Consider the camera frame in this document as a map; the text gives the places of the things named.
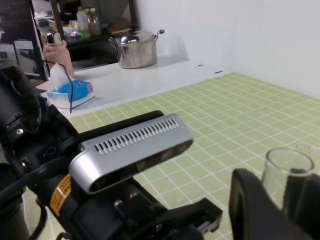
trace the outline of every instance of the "plastic bottle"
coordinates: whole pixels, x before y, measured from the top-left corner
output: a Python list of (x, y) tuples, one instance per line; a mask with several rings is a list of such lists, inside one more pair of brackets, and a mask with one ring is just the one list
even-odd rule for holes
[(94, 23), (92, 21), (92, 16), (91, 16), (91, 13), (90, 13), (90, 8), (89, 7), (86, 7), (84, 9), (84, 12), (86, 14), (86, 20), (87, 20), (87, 23), (88, 23), (88, 27), (89, 27), (89, 33), (91, 36), (95, 35), (95, 27), (94, 27)]
[(100, 18), (96, 12), (96, 9), (90, 8), (90, 12), (91, 12), (91, 17), (92, 17), (92, 25), (93, 25), (93, 29), (94, 29), (94, 35), (101, 35), (102, 33), (102, 28), (101, 28), (101, 21)]
[(89, 26), (88, 26), (88, 18), (85, 11), (83, 11), (82, 6), (78, 6), (78, 12), (76, 13), (76, 18), (78, 19), (81, 38), (87, 39), (90, 38)]

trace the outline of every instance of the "pot lid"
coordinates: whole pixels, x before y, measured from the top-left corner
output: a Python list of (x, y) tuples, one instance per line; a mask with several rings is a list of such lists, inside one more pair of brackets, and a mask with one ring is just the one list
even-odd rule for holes
[(115, 38), (119, 45), (147, 42), (155, 37), (154, 33), (148, 30), (128, 31)]

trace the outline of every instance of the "tissue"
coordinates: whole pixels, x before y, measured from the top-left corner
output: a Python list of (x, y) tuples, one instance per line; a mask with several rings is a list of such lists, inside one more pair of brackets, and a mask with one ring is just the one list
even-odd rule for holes
[[(51, 104), (57, 108), (69, 109), (71, 102), (72, 85), (64, 71), (59, 65), (55, 64), (50, 70), (50, 81), (54, 89), (47, 92)], [(95, 97), (95, 92), (91, 82), (75, 80), (70, 76), (73, 84), (72, 108), (83, 104)]]

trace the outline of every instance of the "screw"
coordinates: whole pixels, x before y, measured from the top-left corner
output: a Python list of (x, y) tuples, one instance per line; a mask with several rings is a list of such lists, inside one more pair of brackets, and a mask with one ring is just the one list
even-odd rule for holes
[(162, 224), (159, 224), (155, 227), (155, 231), (158, 233), (162, 229)]
[(117, 201), (114, 202), (114, 206), (115, 207), (119, 206), (120, 204), (122, 204), (121, 200), (117, 200)]
[(22, 128), (18, 128), (17, 130), (16, 130), (16, 134), (18, 134), (18, 135), (21, 135), (21, 134), (23, 134), (24, 133), (24, 130), (22, 129)]
[(134, 193), (132, 193), (132, 194), (130, 195), (130, 198), (132, 199), (132, 198), (134, 198), (135, 196), (137, 196), (137, 194), (134, 192)]

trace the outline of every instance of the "camera vent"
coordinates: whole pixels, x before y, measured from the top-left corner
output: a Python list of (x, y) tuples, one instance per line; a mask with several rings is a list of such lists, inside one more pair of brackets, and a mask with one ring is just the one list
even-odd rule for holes
[(171, 118), (128, 132), (124, 135), (109, 138), (108, 140), (95, 144), (94, 148), (100, 155), (103, 155), (125, 148), (126, 146), (142, 142), (148, 138), (152, 138), (165, 132), (172, 131), (178, 127), (179, 125), (177, 122)]

